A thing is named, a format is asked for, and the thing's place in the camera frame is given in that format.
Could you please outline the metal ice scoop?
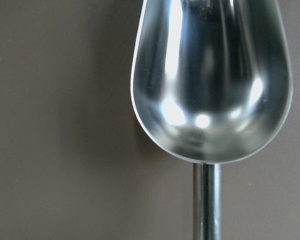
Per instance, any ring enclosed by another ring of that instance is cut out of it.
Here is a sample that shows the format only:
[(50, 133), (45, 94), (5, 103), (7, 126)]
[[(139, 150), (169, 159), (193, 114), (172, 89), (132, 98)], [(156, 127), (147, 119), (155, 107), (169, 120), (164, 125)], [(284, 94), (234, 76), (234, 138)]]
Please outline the metal ice scoop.
[(278, 2), (143, 1), (130, 93), (149, 138), (193, 163), (193, 238), (221, 239), (221, 166), (271, 142), (292, 102)]

